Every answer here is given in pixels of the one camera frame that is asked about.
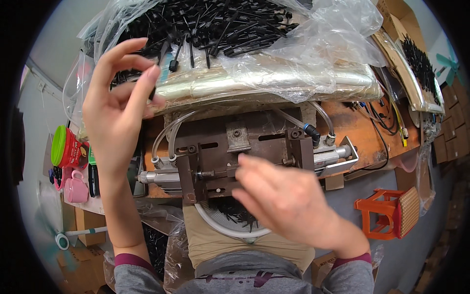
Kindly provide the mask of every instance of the green plastic container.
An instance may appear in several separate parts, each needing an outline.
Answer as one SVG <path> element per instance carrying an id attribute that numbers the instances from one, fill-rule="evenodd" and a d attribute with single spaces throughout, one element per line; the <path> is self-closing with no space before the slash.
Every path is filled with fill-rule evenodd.
<path id="1" fill-rule="evenodd" d="M 92 166 L 96 165 L 96 160 L 94 159 L 94 154 L 93 154 L 93 150 L 91 149 L 91 146 L 90 146 L 90 152 L 88 153 L 88 163 L 91 164 Z"/>
<path id="2" fill-rule="evenodd" d="M 64 125 L 57 127 L 55 130 L 54 139 L 52 140 L 51 147 L 51 162 L 54 166 L 59 166 L 62 160 L 63 151 L 65 149 L 65 138 L 67 131 Z"/>

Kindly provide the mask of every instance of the workbench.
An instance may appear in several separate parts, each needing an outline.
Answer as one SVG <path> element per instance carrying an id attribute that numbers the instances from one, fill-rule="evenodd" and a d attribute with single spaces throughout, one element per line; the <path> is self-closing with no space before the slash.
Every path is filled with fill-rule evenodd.
<path id="1" fill-rule="evenodd" d="M 380 106 L 378 101 L 375 101 L 372 104 L 378 112 L 388 114 L 388 109 L 390 109 L 390 107 L 386 101 L 383 107 Z M 321 106 L 333 122 L 337 138 L 336 144 L 338 145 L 343 139 L 343 137 L 347 135 L 350 138 L 351 142 L 354 144 L 354 146 L 357 147 L 359 161 L 349 170 L 349 172 L 385 162 L 386 152 L 384 149 L 384 144 L 369 118 L 364 116 L 361 112 L 348 107 L 346 103 L 322 102 Z M 381 126 L 379 126 L 378 123 L 376 123 L 385 142 L 387 143 L 387 147 L 389 150 L 389 158 L 401 155 L 420 145 L 419 129 L 414 126 L 410 118 L 410 115 L 408 113 L 408 102 L 406 99 L 401 100 L 401 104 L 398 104 L 398 109 L 403 117 L 405 127 L 408 129 L 409 138 L 407 140 L 406 147 L 403 146 L 399 134 L 391 136 L 387 130 L 383 129 Z M 153 171 L 154 166 L 151 163 L 151 149 L 154 139 L 164 127 L 163 117 L 155 117 L 144 121 L 143 127 L 145 146 L 145 170 Z M 328 126 L 326 125 L 323 118 L 319 115 L 317 115 L 316 127 L 321 134 L 328 133 Z M 163 140 L 160 143 L 160 146 L 157 150 L 157 155 L 160 157 L 168 156 L 168 143 L 166 142 L 166 140 Z M 173 198 L 174 196 L 166 194 L 156 184 L 151 183 L 149 184 L 149 193 L 147 197 Z"/>

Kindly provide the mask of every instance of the red plastic bucket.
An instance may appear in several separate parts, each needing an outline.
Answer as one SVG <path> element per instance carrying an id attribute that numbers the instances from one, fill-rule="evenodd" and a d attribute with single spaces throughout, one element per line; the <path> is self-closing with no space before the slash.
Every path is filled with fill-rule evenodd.
<path id="1" fill-rule="evenodd" d="M 65 126 L 59 126 L 55 132 L 52 142 L 51 159 L 58 167 L 80 167 L 85 168 L 88 164 L 88 152 L 90 144 L 80 143 L 75 135 Z"/>

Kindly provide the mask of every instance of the gray sleeve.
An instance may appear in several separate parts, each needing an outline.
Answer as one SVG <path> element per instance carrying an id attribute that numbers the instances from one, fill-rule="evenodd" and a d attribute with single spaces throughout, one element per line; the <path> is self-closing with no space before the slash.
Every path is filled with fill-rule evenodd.
<path id="1" fill-rule="evenodd" d="M 326 294 L 365 294 L 374 292 L 372 265 L 363 260 L 347 262 L 333 269 L 323 280 Z"/>
<path id="2" fill-rule="evenodd" d="M 115 289 L 117 294 L 165 294 L 158 279 L 143 267 L 121 264 L 114 268 Z"/>

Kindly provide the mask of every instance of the maroon cuff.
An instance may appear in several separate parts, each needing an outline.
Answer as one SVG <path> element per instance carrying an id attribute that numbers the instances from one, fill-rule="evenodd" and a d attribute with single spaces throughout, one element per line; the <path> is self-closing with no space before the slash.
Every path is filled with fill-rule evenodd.
<path id="1" fill-rule="evenodd" d="M 146 260 L 136 255 L 133 255 L 130 253 L 118 254 L 114 258 L 114 266 L 117 267 L 118 265 L 122 265 L 122 264 L 130 264 L 130 265 L 137 265 L 137 266 L 143 267 L 145 269 L 148 269 L 155 277 L 157 276 L 157 273 L 155 272 L 155 269 L 153 268 L 153 266 L 150 263 L 148 263 Z"/>
<path id="2" fill-rule="evenodd" d="M 354 257 L 354 258 L 349 258 L 349 259 L 337 258 L 331 269 L 333 270 L 334 268 L 337 268 L 338 266 L 343 265 L 347 262 L 351 262 L 353 260 L 363 260 L 365 262 L 368 262 L 368 263 L 372 264 L 372 257 L 370 257 L 370 253 L 364 253 L 361 256 Z"/>

